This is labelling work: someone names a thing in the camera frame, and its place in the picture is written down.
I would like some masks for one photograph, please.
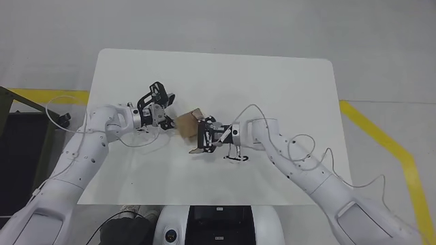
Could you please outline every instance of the yellow floor line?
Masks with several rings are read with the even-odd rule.
[[[339,104],[344,115],[348,116],[348,118],[354,124],[359,126],[378,144],[383,146],[400,161],[407,188],[409,189],[411,203],[414,207],[418,229],[427,237],[431,244],[436,244],[436,236],[433,230],[429,206],[427,205],[425,193],[422,189],[418,168],[416,167],[413,154],[404,149],[379,127],[375,126],[374,123],[372,123],[366,116],[361,114],[351,104],[346,101],[340,101]]]
[[[88,103],[88,91],[67,91],[67,90],[41,90],[41,89],[20,89],[10,88],[12,92],[19,94],[36,103],[47,103],[52,98],[60,95],[70,95],[77,97],[83,104]],[[61,98],[53,103],[58,104],[78,104],[75,99]],[[404,149],[400,144],[396,143],[389,135],[375,126],[367,117],[361,114],[356,108],[346,101],[340,101],[341,111],[344,115],[371,136],[378,144],[388,150],[395,158],[397,158],[403,168],[404,177],[411,198],[412,205],[415,211],[416,222],[418,229],[431,242],[436,244],[436,236],[433,230],[433,222],[430,217],[429,207],[426,201],[424,190],[422,189],[420,176],[415,164],[414,156]]]
[[[70,91],[70,90],[43,90],[43,89],[21,89],[9,88],[12,92],[30,99],[36,103],[48,103],[51,99],[58,96],[73,96],[77,97],[81,102],[71,98],[55,99],[53,103],[57,104],[87,104],[89,98],[89,91]]]

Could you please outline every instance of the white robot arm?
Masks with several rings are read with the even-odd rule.
[[[290,140],[279,134],[275,119],[261,118],[230,126],[209,117],[199,122],[198,148],[193,152],[213,152],[222,144],[234,144],[237,153],[241,146],[265,150],[270,162],[324,211],[334,236],[342,245],[421,244],[417,231],[411,231],[385,207],[359,195]],[[287,153],[292,161],[284,157]],[[228,158],[248,159],[239,154]]]
[[[108,144],[147,125],[174,127],[164,109],[174,101],[158,82],[135,108],[105,105],[93,110],[68,142],[52,175],[34,198],[15,213],[0,232],[1,245],[66,244],[72,212],[88,183],[102,166]]]

